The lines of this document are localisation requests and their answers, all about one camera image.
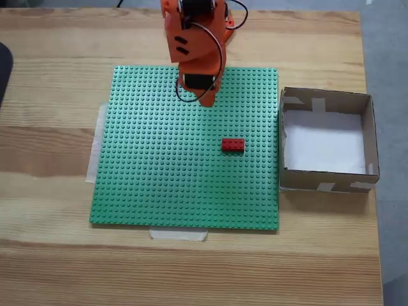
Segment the green lego baseplate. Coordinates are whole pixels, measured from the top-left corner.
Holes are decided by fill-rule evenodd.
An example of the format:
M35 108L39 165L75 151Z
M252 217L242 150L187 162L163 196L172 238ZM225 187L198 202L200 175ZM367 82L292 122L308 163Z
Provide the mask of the green lego baseplate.
M90 222L276 230L277 70L226 68L211 108L178 100L178 75L115 68Z

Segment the black object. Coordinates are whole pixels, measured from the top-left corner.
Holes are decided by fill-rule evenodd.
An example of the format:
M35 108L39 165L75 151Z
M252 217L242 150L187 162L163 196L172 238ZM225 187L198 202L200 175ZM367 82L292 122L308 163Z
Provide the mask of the black object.
M184 16L212 16L214 7L212 0L181 0Z
M187 40L185 40L183 37L180 37L180 36L175 36L174 40L178 41L179 43L182 43L183 45L187 44L188 42Z
M205 89L214 88L214 76L213 75L184 75L184 83L191 89Z
M225 18L225 20L227 20L228 15L229 15L228 4L227 4L227 2L224 2L224 4L225 4L224 18Z
M177 47L176 50L183 53L184 55L187 55L188 53L190 53L190 51L186 50L183 47Z
M6 92L8 79L13 69L13 56L6 46L0 43L0 106Z

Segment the wooden table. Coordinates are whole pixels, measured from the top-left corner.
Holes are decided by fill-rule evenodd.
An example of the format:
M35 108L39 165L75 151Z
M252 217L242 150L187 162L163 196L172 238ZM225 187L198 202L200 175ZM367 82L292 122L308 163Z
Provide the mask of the wooden table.
M90 227L99 105L115 65L170 63L159 11L0 10L0 41L15 58L0 109L2 305L382 304L374 192L281 193L276 235L210 229L183 242ZM359 15L251 12L228 66L365 92Z

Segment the gray floor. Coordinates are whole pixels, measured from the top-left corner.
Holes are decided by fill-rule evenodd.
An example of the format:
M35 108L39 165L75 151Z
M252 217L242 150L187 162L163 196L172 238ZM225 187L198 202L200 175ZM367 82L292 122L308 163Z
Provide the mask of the gray floor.
M115 6L116 0L29 0L42 7ZM386 306L404 305L408 288L408 0L244 0L251 10L360 11L367 90L374 97L381 179L377 185L382 281ZM123 7L159 8L159 0Z

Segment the orange plastic part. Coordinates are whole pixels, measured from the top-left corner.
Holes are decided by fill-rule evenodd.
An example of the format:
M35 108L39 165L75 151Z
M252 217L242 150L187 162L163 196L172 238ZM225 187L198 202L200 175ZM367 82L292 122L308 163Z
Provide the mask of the orange plastic part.
M178 82L185 90L193 92L196 96L201 96L205 90L186 87L183 82L183 75L216 76L221 61L218 47L211 37L199 27L192 25L188 29L182 28L184 16L179 10L178 0L161 0L161 10L164 17L170 59L171 62L178 62ZM226 63L225 43L233 34L233 31L226 29L226 26L234 26L234 20L231 16L226 20L224 13L224 0L215 0L214 14L211 17L201 17L201 19L193 20L211 31L220 43L222 50L221 73L215 83L215 88L200 98L200 104L205 107L214 105L215 94L221 86L221 77Z

